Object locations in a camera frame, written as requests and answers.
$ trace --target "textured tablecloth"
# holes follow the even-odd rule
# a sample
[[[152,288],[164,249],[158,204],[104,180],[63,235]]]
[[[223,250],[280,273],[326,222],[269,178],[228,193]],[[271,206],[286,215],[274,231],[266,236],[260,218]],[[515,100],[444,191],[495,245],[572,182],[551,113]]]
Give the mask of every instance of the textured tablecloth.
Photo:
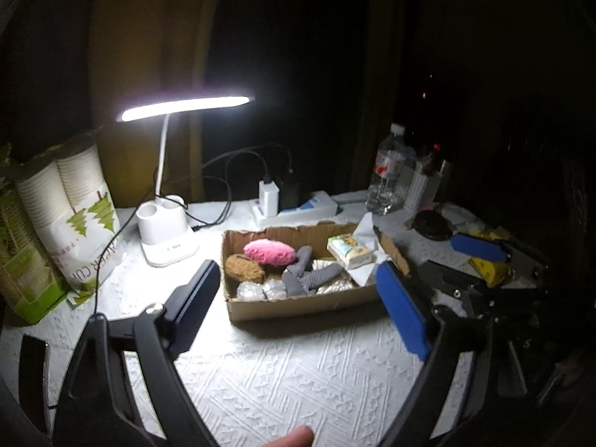
[[[340,199],[361,196],[346,194]],[[223,205],[197,204],[191,206],[191,213],[210,221]],[[365,213],[364,203],[346,204],[342,209],[334,218],[338,223],[358,222]],[[123,219],[130,210],[118,214]],[[414,231],[404,231],[401,223],[407,217],[405,212],[395,212],[374,221],[413,262],[432,259],[472,273],[468,257],[454,252],[448,242],[430,242]],[[124,233],[126,259],[102,286],[99,310],[114,319],[165,301],[176,286],[191,279],[205,259],[221,261],[226,229],[256,230],[246,202],[233,203],[223,224],[198,232],[200,249],[194,257],[158,269],[145,261],[138,232],[131,228]],[[446,296],[442,302],[457,309],[457,303]],[[17,318],[7,312],[0,337],[0,373],[15,396],[20,343],[26,333],[50,343],[49,399],[56,403],[71,353],[92,309],[92,301],[76,310],[63,303],[31,327],[17,327]],[[127,364],[145,426],[163,435],[136,355],[129,354]],[[220,291],[191,350],[180,356],[176,366],[220,445],[261,446],[305,423],[316,433],[315,445],[331,447],[376,445],[422,364],[406,351],[380,303],[236,327],[228,320]],[[470,356],[462,355],[435,434],[451,428],[469,367]]]

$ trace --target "black cable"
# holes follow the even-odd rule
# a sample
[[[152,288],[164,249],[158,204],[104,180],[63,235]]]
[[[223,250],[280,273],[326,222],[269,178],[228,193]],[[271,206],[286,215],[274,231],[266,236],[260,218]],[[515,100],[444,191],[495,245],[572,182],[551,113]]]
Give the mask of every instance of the black cable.
[[[215,156],[215,158],[211,158],[209,161],[207,161],[206,163],[203,164],[203,169],[205,169],[207,166],[211,166],[214,162],[219,161],[220,159],[224,159],[227,158],[229,156],[233,156],[236,155],[238,153],[242,153],[245,151],[254,151],[255,149],[261,149],[261,148],[267,148],[269,146],[272,146],[274,148],[281,148],[281,149],[285,149],[287,154],[288,154],[288,171],[293,172],[293,167],[292,167],[292,153],[290,151],[290,148],[288,146],[284,146],[278,143],[267,143],[264,145],[255,145],[255,146],[247,146],[246,148],[240,148],[240,149],[235,149],[233,151],[227,151],[225,153],[221,153],[218,154],[217,156]]]
[[[253,156],[257,156],[257,158],[260,158],[261,162],[263,162],[263,168],[264,168],[264,175],[267,177],[271,177],[271,175],[269,174],[269,168],[267,167],[267,162],[264,160],[263,155],[257,153],[256,151],[239,151],[236,154],[230,156],[230,158],[228,158],[228,161],[225,162],[225,168],[223,169],[223,178],[226,181],[228,180],[228,166],[229,164],[232,162],[232,160],[238,156],[242,156],[243,154],[251,154]]]
[[[283,148],[285,150],[287,150],[288,153],[288,170],[291,171],[291,152],[290,152],[290,148],[288,148],[287,146],[284,145],[280,145],[280,144],[276,144],[276,143],[269,143],[266,145],[257,145],[257,146],[249,146],[248,148],[242,148],[242,149],[236,149],[234,151],[228,151],[226,153],[222,153],[221,155],[215,156],[215,158],[210,159],[208,162],[206,162],[205,164],[203,164],[202,169],[205,169],[207,166],[213,164],[216,161],[219,161],[220,159],[226,158],[228,156],[236,156],[238,154],[241,153],[245,153],[245,152],[252,152],[255,149],[260,149],[260,148],[265,148],[267,146],[275,146],[278,148]],[[267,164],[263,158],[263,156],[259,155],[258,153],[254,153],[255,155],[257,155],[259,158],[261,158],[263,160],[263,167],[265,168],[266,174],[269,174],[269,170],[267,168]],[[153,184],[155,185],[155,180],[156,180],[156,171],[157,168],[155,169],[155,171],[153,172]],[[176,178],[174,180],[168,180],[166,182],[163,182],[164,185],[172,185],[174,183],[180,183],[181,181],[187,180],[187,179],[193,179],[193,176],[191,174],[187,175],[187,176],[183,176],[181,178]],[[217,177],[217,176],[203,176],[203,179],[213,179],[213,180],[218,180],[221,181],[223,183],[225,183],[226,187],[228,188],[228,201],[226,202],[226,204],[223,207],[222,212],[219,214],[219,217],[217,217],[217,219],[213,222],[205,222],[202,221],[201,219],[196,218],[195,216],[191,215],[188,212],[188,205],[187,204],[181,204],[179,201],[177,200],[173,200],[172,198],[166,197],[164,195],[160,195],[160,198],[165,198],[166,200],[170,200],[173,201],[174,203],[177,203],[178,205],[180,205],[181,207],[184,207],[185,209],[185,213],[187,216],[189,216],[189,218],[192,218],[194,221],[199,222],[199,224],[201,225],[195,225],[192,227],[193,231],[197,231],[200,230],[201,228],[205,228],[205,227],[210,227],[213,225],[219,225],[221,224],[228,216],[229,210],[232,207],[232,188],[230,187],[230,184],[228,183],[228,181],[226,179]],[[104,247],[104,249],[101,251],[101,254],[99,254],[99,260],[97,263],[97,270],[95,272],[95,302],[93,304],[93,314],[97,314],[97,308],[98,308],[98,302],[99,302],[99,271],[101,269],[101,263],[103,261],[103,257],[105,255],[105,253],[108,251],[109,247],[114,243],[114,241],[117,239],[117,237],[121,234],[121,232],[124,230],[124,228],[127,227],[128,224],[130,224],[130,222],[132,221],[132,219],[135,217],[136,215],[136,211],[141,207],[141,205],[143,203],[145,203],[145,198],[147,198],[147,195],[149,194],[151,190],[148,190],[147,192],[145,192],[145,194],[143,195],[143,197],[141,198],[141,202],[135,207],[135,209],[132,211],[132,213],[130,214],[130,217],[126,220],[126,222],[124,222],[123,225],[121,225],[120,230],[117,231],[117,233],[114,234],[114,237],[111,238],[111,240],[107,243],[107,245]]]
[[[93,314],[97,314],[97,305],[98,305],[98,297],[99,297],[99,270],[101,269],[101,263],[103,261],[105,253],[108,251],[109,247],[114,243],[114,240],[122,233],[122,231],[130,224],[130,221],[135,217],[136,211],[141,207],[143,203],[145,203],[145,198],[149,194],[151,190],[147,190],[143,197],[141,198],[140,203],[135,207],[135,209],[130,214],[130,217],[126,219],[123,225],[120,226],[120,229],[114,234],[114,237],[107,243],[104,249],[99,254],[99,260],[97,261],[97,270],[95,272],[95,304],[93,306]]]

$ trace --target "power strip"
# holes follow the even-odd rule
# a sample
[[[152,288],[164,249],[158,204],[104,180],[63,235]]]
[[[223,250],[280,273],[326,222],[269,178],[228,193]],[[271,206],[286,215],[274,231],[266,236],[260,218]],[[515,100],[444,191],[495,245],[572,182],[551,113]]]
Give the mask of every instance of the power strip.
[[[289,225],[333,217],[337,214],[337,203],[324,191],[312,194],[312,198],[295,209],[281,210],[273,217],[266,217],[258,200],[250,200],[250,211],[258,227]]]

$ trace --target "finger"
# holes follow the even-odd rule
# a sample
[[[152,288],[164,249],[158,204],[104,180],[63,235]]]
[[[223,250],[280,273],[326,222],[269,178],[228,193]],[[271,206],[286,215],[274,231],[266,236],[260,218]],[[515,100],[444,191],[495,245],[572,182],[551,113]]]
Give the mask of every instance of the finger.
[[[314,441],[315,434],[309,427],[302,425],[292,430],[285,437],[269,442],[263,447],[311,447]]]

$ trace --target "small white box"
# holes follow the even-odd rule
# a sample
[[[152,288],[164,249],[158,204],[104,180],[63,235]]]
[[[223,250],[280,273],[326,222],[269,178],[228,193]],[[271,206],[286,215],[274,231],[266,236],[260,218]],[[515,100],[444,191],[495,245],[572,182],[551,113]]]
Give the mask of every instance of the small white box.
[[[327,250],[343,266],[345,270],[371,263],[374,260],[374,251],[360,245],[352,234],[336,235],[327,239]]]

